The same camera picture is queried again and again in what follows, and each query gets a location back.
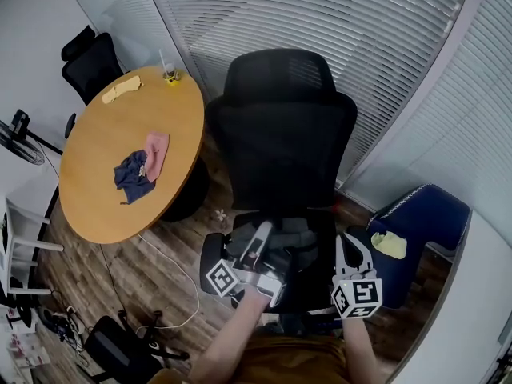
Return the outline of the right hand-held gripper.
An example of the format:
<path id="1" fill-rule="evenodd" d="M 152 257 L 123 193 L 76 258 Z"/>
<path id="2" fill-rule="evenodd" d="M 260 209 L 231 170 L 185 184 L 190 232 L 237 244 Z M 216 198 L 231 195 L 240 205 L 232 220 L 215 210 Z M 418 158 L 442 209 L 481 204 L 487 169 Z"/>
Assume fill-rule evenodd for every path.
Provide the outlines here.
<path id="1" fill-rule="evenodd" d="M 361 273 L 347 274 L 347 264 Z M 336 274 L 333 276 L 331 302 L 341 319 L 368 318 L 382 305 L 382 280 L 373 269 L 370 250 L 350 234 L 336 236 Z"/>

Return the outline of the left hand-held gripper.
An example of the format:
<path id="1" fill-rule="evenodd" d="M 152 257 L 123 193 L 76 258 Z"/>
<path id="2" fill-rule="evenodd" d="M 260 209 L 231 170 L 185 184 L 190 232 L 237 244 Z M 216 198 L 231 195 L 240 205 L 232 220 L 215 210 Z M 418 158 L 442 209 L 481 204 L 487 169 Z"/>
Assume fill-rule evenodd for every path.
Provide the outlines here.
<path id="1" fill-rule="evenodd" d="M 269 221 L 260 224 L 240 257 L 240 263 L 259 263 L 273 228 L 274 225 Z M 239 264 L 237 261 L 228 262 L 225 259 L 220 259 L 206 273 L 206 285 L 221 298 L 234 297 L 246 287 L 252 286 L 261 295 L 270 299 L 270 308 L 275 308 L 279 304 L 285 287 L 284 282 L 279 278 L 250 270 L 248 266 Z"/>

